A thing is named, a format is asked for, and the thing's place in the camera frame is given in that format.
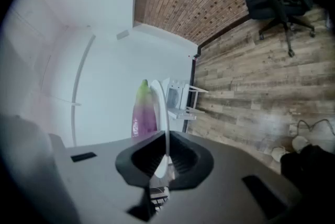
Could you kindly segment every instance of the chair wheel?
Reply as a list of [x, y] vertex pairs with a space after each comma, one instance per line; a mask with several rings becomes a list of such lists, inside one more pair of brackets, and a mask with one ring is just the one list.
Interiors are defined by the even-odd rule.
[[311, 31], [309, 32], [309, 35], [310, 35], [312, 38], [314, 38], [314, 37], [315, 37], [315, 31], [314, 31], [314, 30], [311, 30]]
[[290, 58], [292, 58], [292, 57], [294, 57], [295, 53], [294, 53], [293, 50], [289, 50], [288, 55], [289, 55]]

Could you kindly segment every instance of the gray surface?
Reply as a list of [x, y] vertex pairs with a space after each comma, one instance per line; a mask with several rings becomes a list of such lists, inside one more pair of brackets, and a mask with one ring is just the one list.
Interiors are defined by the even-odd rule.
[[[151, 223], [261, 223], [264, 213], [242, 182], [248, 175], [258, 176], [287, 206], [300, 199], [297, 189], [249, 154], [213, 141], [183, 133], [180, 135], [209, 149], [214, 169], [196, 189], [171, 192], [170, 200]], [[82, 177], [102, 192], [116, 207], [124, 210], [137, 204], [141, 191], [127, 186], [115, 169], [117, 154], [133, 144], [131, 139], [67, 149], [70, 154], [93, 151], [98, 156], [75, 163]]]
[[[128, 186], [115, 169], [120, 151], [132, 139], [66, 149], [56, 135], [18, 117], [1, 118], [0, 149], [5, 164], [32, 203], [51, 223], [141, 223], [126, 210], [142, 194]], [[297, 189], [247, 153], [203, 138], [179, 133], [206, 147], [215, 163], [195, 189], [171, 192], [170, 200], [150, 223], [262, 223], [265, 216], [242, 182], [258, 176], [287, 206], [300, 199]], [[97, 157], [73, 163], [70, 156]]]

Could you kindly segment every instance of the black plastic piece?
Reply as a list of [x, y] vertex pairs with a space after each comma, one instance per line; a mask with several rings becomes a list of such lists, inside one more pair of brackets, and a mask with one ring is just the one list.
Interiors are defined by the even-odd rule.
[[[124, 180], [132, 186], [146, 188], [165, 155], [165, 132], [123, 150], [115, 166]], [[169, 190], [197, 187], [212, 171], [211, 153], [197, 143], [170, 131], [170, 157], [179, 177], [170, 182]]]
[[246, 176], [242, 180], [263, 210], [267, 219], [273, 219], [287, 210], [286, 205], [257, 176]]
[[84, 160], [87, 160], [93, 157], [96, 157], [96, 154], [94, 152], [87, 152], [87, 153], [71, 156], [71, 159], [74, 163], [76, 163], [76, 162], [84, 161]]
[[146, 222], [152, 218], [152, 216], [156, 213], [156, 210], [155, 205], [150, 201], [149, 188], [144, 189], [141, 202], [130, 208], [127, 213]]
[[312, 38], [314, 38], [314, 37], [315, 37], [315, 31], [314, 31], [314, 30], [311, 30], [311, 31], [309, 32], [309, 35], [310, 35]]
[[289, 55], [290, 58], [292, 58], [292, 57], [294, 57], [295, 53], [294, 53], [293, 50], [289, 50], [288, 55]]

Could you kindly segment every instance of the laminate floor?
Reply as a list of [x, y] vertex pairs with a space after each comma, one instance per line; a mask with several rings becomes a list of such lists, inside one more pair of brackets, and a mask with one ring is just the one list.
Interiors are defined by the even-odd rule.
[[[309, 124], [328, 119], [335, 127], [335, 38], [325, 14], [315, 8], [304, 17], [315, 26], [291, 32], [295, 56], [287, 54], [282, 26], [264, 34], [267, 22], [248, 20], [202, 49], [196, 63], [195, 86], [206, 89], [197, 108], [205, 111], [189, 121], [187, 132], [241, 148], [279, 171], [271, 150], [290, 144], [300, 119]], [[322, 122], [299, 134], [328, 151], [335, 136]]]

